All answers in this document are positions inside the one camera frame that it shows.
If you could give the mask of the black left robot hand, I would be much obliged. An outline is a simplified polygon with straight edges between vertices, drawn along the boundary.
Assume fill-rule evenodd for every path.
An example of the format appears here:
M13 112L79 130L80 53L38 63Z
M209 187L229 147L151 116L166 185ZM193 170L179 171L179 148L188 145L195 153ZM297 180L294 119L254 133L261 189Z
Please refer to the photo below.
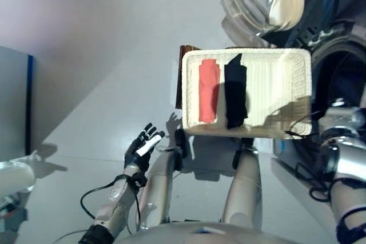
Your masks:
M164 131L157 131L152 123L148 123L128 147L124 156L124 168L135 165L140 172L147 172L151 154L164 136Z

